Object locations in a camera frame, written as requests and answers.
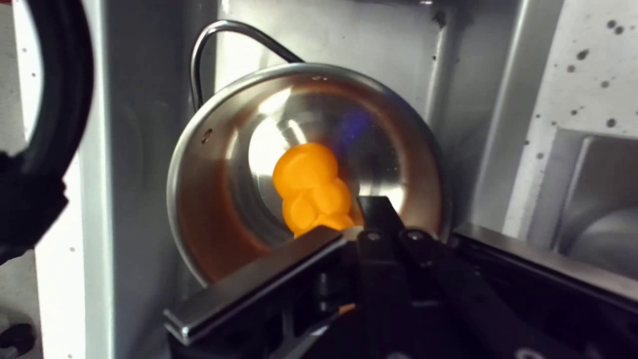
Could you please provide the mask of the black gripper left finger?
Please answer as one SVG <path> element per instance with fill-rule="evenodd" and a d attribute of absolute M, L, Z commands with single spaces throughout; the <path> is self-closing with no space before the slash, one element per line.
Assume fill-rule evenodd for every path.
<path fill-rule="evenodd" d="M 315 273 L 321 261 L 337 255 L 347 243 L 341 231 L 311 229 L 165 309 L 163 327 L 177 342 L 193 344 L 277 289 Z"/>

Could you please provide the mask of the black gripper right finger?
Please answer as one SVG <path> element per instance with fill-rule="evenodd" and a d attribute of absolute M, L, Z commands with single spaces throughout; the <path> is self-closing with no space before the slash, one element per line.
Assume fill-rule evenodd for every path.
<path fill-rule="evenodd" d="M 399 241 L 407 235 L 407 227 L 389 197 L 361 195 L 357 203 L 363 217 L 359 239 Z"/>

